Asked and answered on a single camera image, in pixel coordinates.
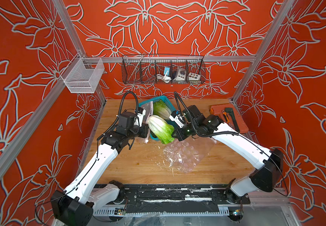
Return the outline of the chinese cabbage long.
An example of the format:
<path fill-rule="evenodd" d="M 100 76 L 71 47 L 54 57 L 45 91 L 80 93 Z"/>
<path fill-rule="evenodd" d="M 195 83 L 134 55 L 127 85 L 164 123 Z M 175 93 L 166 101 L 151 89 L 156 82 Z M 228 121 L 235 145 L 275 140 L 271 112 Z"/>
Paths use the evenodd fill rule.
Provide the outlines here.
<path fill-rule="evenodd" d="M 168 124 L 163 118 L 152 115 L 147 119 L 147 124 L 152 133 L 161 141 L 162 144 L 169 144 L 174 141 L 172 134 L 174 127 Z"/>

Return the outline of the clear zipper bag pink dots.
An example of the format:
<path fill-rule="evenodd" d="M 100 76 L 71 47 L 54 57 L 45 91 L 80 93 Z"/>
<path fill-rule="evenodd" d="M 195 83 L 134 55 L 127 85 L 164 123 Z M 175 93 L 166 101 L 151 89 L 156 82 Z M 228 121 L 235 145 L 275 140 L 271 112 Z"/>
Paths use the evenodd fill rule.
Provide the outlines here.
<path fill-rule="evenodd" d="M 181 172 L 192 171 L 217 142 L 212 138 L 175 139 L 163 147 L 164 162 Z"/>

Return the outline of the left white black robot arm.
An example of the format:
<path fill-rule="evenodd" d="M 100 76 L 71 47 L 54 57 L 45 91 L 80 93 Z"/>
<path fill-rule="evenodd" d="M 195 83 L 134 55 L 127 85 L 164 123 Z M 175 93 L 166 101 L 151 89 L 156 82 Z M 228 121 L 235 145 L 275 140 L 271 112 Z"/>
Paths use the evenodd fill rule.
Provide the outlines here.
<path fill-rule="evenodd" d="M 68 226 L 87 225 L 93 213 L 110 202 L 127 201 L 124 184 L 112 180 L 102 189 L 93 192 L 95 185 L 109 164 L 125 147 L 132 147 L 135 138 L 148 135 L 143 122 L 145 109 L 136 103 L 134 112 L 123 111 L 127 95 L 137 98 L 132 91 L 123 94 L 118 115 L 112 125 L 97 139 L 97 151 L 80 174 L 63 190 L 55 191 L 50 198 L 54 218 Z"/>

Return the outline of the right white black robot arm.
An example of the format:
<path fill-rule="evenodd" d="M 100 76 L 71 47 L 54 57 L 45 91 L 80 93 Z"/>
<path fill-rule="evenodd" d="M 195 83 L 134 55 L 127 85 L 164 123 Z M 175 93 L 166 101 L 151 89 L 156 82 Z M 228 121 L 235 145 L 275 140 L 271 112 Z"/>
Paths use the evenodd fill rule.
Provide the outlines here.
<path fill-rule="evenodd" d="M 180 94 L 174 92 L 179 110 L 173 118 L 178 127 L 172 137 L 183 141 L 190 136 L 209 137 L 219 141 L 246 159 L 254 172 L 241 179 L 233 179 L 225 189 L 224 195 L 229 203 L 236 203 L 247 193 L 260 190 L 272 192 L 279 179 L 283 179 L 283 153 L 278 149 L 265 148 L 238 131 L 232 129 L 216 115 L 205 117 L 195 105 L 186 106 Z"/>

